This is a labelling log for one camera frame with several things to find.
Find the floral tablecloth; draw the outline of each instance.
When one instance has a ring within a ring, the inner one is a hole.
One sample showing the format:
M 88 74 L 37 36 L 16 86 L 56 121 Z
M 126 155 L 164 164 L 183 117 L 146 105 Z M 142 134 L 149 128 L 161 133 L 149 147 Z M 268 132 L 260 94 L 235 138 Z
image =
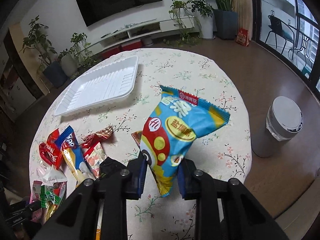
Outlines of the floral tablecloth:
M 137 49 L 124 51 L 97 64 L 115 62 L 132 55 L 139 56 L 139 67 L 132 93 L 114 105 L 88 108 L 66 117 L 53 116 L 64 92 L 45 114 L 30 150 L 30 185 L 39 180 L 36 168 L 41 161 L 38 146 L 49 133 L 60 132 L 71 125 L 79 143 L 88 135 L 112 124 L 114 139 L 102 144 L 106 154 L 123 164 L 134 159 L 139 149 L 131 133 L 143 125 L 159 103 L 159 84 L 175 87 L 204 98 L 230 112 L 227 125 L 194 141 L 186 157 L 213 178 L 241 182 L 251 167 L 251 143 L 247 109 L 228 76 L 217 64 L 204 56 L 176 49 Z M 66 166 L 67 195 L 75 189 L 76 180 Z M 127 201 L 128 239 L 191 239 L 195 225 L 195 201 L 184 201 L 175 180 L 172 193 L 159 197 L 155 180 L 148 169 L 144 193 L 138 201 Z

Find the gray trash can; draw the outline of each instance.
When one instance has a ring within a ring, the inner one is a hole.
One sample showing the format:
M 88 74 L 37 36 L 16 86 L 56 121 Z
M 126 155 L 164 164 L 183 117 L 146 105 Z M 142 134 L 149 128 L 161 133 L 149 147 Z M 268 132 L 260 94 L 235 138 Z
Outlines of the gray trash can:
M 266 129 L 261 128 L 251 137 L 252 150 L 259 157 L 270 157 L 285 141 L 293 138 L 303 126 L 298 105 L 287 97 L 277 97 L 269 108 Z

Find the white tv cabinet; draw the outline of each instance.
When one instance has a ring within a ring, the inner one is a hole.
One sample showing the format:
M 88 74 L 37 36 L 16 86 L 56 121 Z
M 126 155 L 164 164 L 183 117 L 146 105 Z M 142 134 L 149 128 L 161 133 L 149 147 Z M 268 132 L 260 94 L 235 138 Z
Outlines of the white tv cabinet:
M 193 17 L 181 17 L 181 20 L 186 28 L 193 28 L 195 26 Z M 175 20 L 154 19 L 103 36 L 99 41 L 89 46 L 88 49 L 91 50 L 95 55 L 99 52 L 104 51 L 105 49 L 109 49 L 113 46 L 119 45 L 127 41 L 131 41 L 144 36 L 153 35 L 156 33 L 164 33 L 178 29 L 179 24 Z

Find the screw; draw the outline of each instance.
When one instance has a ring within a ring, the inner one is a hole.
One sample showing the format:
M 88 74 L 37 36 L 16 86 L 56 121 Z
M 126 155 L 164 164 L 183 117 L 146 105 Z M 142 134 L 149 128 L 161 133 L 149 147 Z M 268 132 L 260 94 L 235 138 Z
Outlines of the screw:
M 127 169 L 123 169 L 123 170 L 120 171 L 120 175 L 121 176 L 127 176 L 127 175 L 129 175 L 129 173 L 130 173 L 130 171 L 127 170 Z
M 202 172 L 201 170 L 195 170 L 195 171 L 193 172 L 193 174 L 196 175 L 197 177 L 199 177 L 199 176 L 202 176 L 202 175 L 203 175 L 203 172 Z
M 87 187 L 91 186 L 93 184 L 93 179 L 85 179 L 83 184 Z
M 236 178 L 232 178 L 232 179 L 230 179 L 230 183 L 231 183 L 232 185 L 239 185 L 239 180 L 236 179 Z

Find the gray plant pot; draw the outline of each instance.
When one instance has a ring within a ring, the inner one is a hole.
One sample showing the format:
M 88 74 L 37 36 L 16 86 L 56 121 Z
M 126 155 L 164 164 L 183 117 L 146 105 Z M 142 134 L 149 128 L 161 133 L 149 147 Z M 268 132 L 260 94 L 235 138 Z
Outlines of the gray plant pot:
M 217 36 L 223 40 L 234 40 L 238 34 L 238 13 L 213 10 L 217 25 Z
M 68 79 L 58 61 L 52 62 L 43 71 L 43 75 L 52 83 L 55 88 L 61 87 Z

